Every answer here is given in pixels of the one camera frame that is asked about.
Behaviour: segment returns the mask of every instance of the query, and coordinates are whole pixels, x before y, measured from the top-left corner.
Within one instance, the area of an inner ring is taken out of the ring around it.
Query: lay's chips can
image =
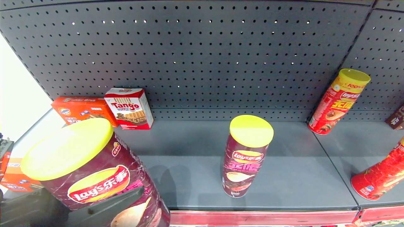
[[[378,200],[404,179],[404,137],[381,162],[353,176],[353,189],[363,198]]]
[[[370,77],[364,72],[341,69],[309,121],[310,130],[320,135],[328,134],[354,105],[369,81]]]
[[[170,212],[146,168],[107,119],[77,122],[38,142],[21,171],[71,210],[144,186],[142,197],[105,226],[169,226]]]
[[[222,175],[227,195],[240,198],[247,193],[273,136],[272,126],[262,118],[240,115],[231,121]]]

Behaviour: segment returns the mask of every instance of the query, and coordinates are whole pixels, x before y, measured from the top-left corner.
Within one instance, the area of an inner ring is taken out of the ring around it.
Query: red box
[[[104,96],[122,129],[150,129],[153,116],[142,88],[111,88]]]
[[[59,97],[51,105],[67,124],[89,118],[105,118],[113,127],[118,127],[118,122],[103,98]]]
[[[31,179],[21,172],[21,160],[22,158],[9,159],[6,172],[0,184],[11,191],[31,192],[43,188],[39,181]]]

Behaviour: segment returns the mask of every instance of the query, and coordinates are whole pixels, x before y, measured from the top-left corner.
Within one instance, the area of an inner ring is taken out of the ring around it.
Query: chocolate wafer image
[[[119,104],[130,103],[130,98],[114,98],[114,101]]]
[[[131,122],[135,125],[143,125],[147,123],[146,115],[143,110],[127,114],[118,113],[116,118]]]

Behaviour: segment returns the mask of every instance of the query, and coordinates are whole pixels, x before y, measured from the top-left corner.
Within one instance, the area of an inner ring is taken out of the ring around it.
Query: snack package
[[[11,191],[31,192],[43,188],[44,186],[39,181],[31,179],[21,172],[21,160],[22,158],[9,157],[8,163],[6,163],[7,168],[0,184]]]
[[[118,122],[103,98],[59,97],[51,105],[66,124],[91,118],[105,118],[113,127],[118,127]]]
[[[111,88],[104,96],[122,129],[150,129],[153,116],[142,88]]]
[[[369,81],[370,77],[364,72],[341,69],[309,121],[310,130],[320,135],[328,134],[354,105]]]
[[[137,201],[102,226],[169,226],[170,211],[146,167],[106,119],[84,120],[41,140],[24,156],[21,170],[70,210],[144,186]]]
[[[240,198],[247,193],[273,136],[272,126],[262,118],[240,115],[231,121],[222,174],[228,196]]]
[[[404,179],[404,137],[381,162],[353,176],[353,189],[363,198],[378,200]]]
[[[404,129],[404,103],[385,122],[392,129]]]

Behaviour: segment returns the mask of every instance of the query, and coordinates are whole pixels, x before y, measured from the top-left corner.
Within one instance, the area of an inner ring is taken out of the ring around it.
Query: tango wafer box
[[[103,98],[59,97],[51,105],[66,124],[91,118],[105,118],[113,127],[118,127],[118,122]]]
[[[104,96],[122,129],[150,129],[153,116],[142,88],[111,88]]]

